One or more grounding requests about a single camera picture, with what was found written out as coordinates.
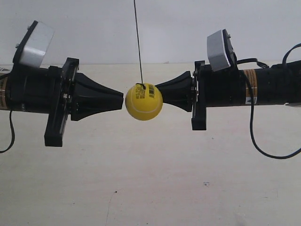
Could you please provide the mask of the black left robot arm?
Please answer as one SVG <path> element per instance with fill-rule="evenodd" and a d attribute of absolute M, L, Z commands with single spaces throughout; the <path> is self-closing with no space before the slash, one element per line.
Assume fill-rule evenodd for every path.
<path fill-rule="evenodd" d="M 79 60 L 67 58 L 62 67 L 34 68 L 15 64 L 0 79 L 1 110 L 48 115 L 45 146 L 61 147 L 67 119 L 122 109 L 124 94 L 78 71 Z"/>

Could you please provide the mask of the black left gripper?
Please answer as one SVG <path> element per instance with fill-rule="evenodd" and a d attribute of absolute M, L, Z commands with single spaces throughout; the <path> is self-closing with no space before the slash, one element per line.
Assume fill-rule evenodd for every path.
<path fill-rule="evenodd" d="M 71 102 L 72 121 L 122 109 L 122 92 L 101 85 L 83 73 L 77 73 L 78 67 L 79 60 L 69 57 L 62 67 L 20 66 L 14 70 L 14 110 L 48 115 L 44 133 L 45 146 L 63 146 L 74 79 L 76 84 L 103 94 L 74 96 Z"/>

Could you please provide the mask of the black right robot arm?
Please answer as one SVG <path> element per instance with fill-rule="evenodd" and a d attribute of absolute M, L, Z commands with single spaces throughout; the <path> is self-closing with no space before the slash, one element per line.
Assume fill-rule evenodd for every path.
<path fill-rule="evenodd" d="M 294 61 L 257 69 L 233 66 L 213 71 L 204 61 L 194 72 L 157 84 L 163 102 L 192 113 L 193 130 L 206 130 L 208 107 L 283 105 L 301 101 L 301 63 Z"/>

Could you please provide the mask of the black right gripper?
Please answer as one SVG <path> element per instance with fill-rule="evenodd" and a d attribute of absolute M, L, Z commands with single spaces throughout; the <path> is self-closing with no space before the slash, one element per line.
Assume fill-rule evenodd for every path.
<path fill-rule="evenodd" d="M 210 64 L 196 61 L 193 73 L 197 91 L 192 106 L 192 75 L 185 71 L 176 78 L 155 85 L 163 103 L 192 112 L 192 130 L 206 130 L 208 107 L 230 107 L 245 104 L 245 79 L 237 66 L 214 72 Z"/>

